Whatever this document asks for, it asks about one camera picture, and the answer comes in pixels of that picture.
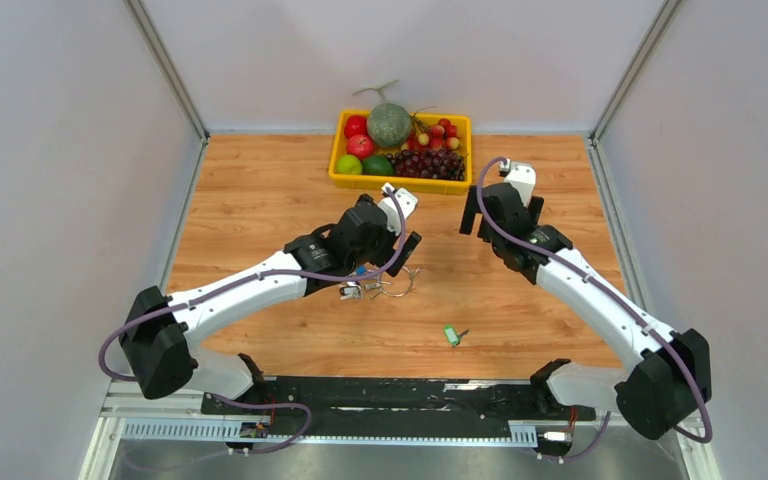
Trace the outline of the metal keyring with keys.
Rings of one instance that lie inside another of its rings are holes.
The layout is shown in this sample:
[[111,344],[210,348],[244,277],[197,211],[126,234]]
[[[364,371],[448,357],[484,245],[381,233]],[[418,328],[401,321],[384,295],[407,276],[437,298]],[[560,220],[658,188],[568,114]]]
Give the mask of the metal keyring with keys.
[[404,266],[402,271],[406,273],[408,277],[407,287],[402,291],[391,291],[393,286],[392,281],[384,280],[382,275],[371,277],[367,280],[358,281],[357,277],[367,273],[365,266],[357,267],[353,274],[349,277],[349,281],[339,285],[339,294],[341,300],[359,300],[366,296],[371,299],[375,299],[379,296],[386,296],[389,298],[401,298],[415,290],[416,277],[423,272],[422,268],[411,269]]

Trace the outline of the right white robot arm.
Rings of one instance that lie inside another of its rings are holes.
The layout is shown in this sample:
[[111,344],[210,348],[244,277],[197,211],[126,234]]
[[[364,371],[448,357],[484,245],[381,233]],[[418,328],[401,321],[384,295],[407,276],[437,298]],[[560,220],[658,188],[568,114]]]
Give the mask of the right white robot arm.
[[612,349],[619,368],[553,360],[530,381],[531,403],[544,417],[569,406],[617,412],[640,435],[674,430],[699,443],[713,438],[710,346],[698,331],[679,332],[608,283],[572,242],[538,224],[540,198],[524,204],[509,183],[473,185],[460,231],[477,234],[511,271],[567,305]]

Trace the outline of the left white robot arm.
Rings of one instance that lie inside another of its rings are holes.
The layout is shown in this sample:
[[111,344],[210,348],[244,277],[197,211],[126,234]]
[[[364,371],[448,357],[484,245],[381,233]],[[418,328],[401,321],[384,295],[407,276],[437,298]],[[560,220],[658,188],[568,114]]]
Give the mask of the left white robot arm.
[[253,361],[204,349],[202,342],[273,305],[383,273],[396,276],[421,240],[406,230],[419,200],[390,184],[382,192],[380,201],[361,195],[337,222],[297,237],[249,269],[182,292],[150,287],[138,293],[112,338],[142,396],[157,400],[189,389],[226,397],[240,413],[257,412],[266,388]]

